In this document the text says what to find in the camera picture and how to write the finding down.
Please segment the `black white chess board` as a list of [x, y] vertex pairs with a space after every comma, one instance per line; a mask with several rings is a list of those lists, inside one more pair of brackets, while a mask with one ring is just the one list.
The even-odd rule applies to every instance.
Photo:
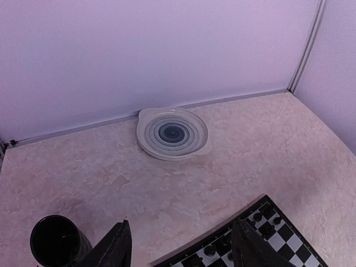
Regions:
[[206, 237], [151, 266], [326, 266], [326, 262], [264, 195]]

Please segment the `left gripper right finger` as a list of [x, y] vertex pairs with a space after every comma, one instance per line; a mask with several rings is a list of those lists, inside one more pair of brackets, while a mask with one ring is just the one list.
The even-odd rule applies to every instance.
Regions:
[[240, 219], [233, 222], [232, 254], [234, 266], [292, 266], [292, 263], [279, 255], [246, 221]]

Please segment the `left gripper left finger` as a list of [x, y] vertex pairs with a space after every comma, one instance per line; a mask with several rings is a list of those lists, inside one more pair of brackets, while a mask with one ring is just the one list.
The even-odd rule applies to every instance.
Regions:
[[99, 243], [75, 266], [131, 266], [131, 230], [127, 220], [116, 223]]

